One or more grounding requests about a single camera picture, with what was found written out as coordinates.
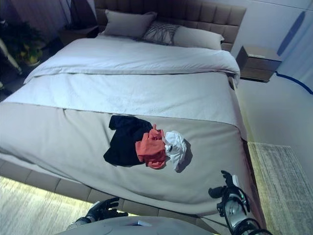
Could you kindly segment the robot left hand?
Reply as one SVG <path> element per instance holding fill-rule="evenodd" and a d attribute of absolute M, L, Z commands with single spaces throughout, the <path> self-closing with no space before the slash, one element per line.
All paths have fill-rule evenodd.
<path fill-rule="evenodd" d="M 109 218 L 128 216 L 129 214 L 127 212 L 117 211 L 119 199 L 119 197 L 114 197 L 105 201 L 96 202 L 87 212 L 86 218 L 90 222 L 96 222 Z"/>

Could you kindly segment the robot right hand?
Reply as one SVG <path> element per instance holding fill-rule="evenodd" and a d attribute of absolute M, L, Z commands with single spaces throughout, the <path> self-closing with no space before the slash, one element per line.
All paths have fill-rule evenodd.
<path fill-rule="evenodd" d="M 209 196 L 216 199 L 221 198 L 226 192 L 239 193 L 237 186 L 235 186 L 233 182 L 232 175 L 224 170 L 221 170 L 221 173 L 225 178 L 226 185 L 222 187 L 209 188 L 208 190 Z"/>

